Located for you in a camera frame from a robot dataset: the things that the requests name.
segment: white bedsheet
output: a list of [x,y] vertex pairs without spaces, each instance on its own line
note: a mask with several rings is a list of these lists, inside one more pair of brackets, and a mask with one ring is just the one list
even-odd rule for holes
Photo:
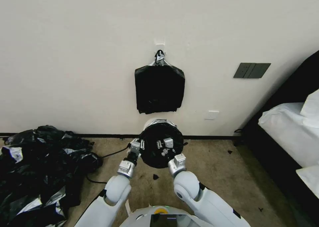
[[319,198],[319,121],[300,114],[303,103],[264,112],[259,125],[299,164],[299,177]]

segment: baseboard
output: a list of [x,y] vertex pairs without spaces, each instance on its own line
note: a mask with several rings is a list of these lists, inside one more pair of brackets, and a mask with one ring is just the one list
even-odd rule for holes
[[[16,133],[0,133],[0,137],[12,136]],[[133,134],[76,134],[82,138],[136,138]],[[184,136],[187,140],[238,140],[240,136]]]

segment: black garbage bag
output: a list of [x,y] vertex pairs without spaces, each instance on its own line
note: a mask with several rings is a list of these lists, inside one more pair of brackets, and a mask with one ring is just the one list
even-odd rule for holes
[[184,72],[170,65],[159,50],[155,61],[135,70],[136,103],[139,113],[176,111],[184,97]]
[[93,144],[53,126],[6,138],[0,155],[0,226],[62,226],[83,177],[102,165]]

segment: white wall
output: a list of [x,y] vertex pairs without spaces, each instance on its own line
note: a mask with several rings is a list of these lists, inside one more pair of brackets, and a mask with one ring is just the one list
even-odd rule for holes
[[[0,0],[0,20],[0,132],[138,134],[161,116],[184,135],[232,135],[319,49],[318,0]],[[134,70],[164,37],[186,76],[183,104],[139,114]],[[240,62],[272,64],[233,79]]]

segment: black bed frame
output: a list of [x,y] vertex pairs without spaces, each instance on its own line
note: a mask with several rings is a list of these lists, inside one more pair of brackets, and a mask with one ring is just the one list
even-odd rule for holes
[[319,89],[318,71],[319,51],[299,66],[242,130],[244,143],[283,194],[293,200],[317,226],[319,226],[319,199],[297,175],[296,170],[301,166],[258,125],[258,119],[264,111],[279,104],[304,102],[310,93]]

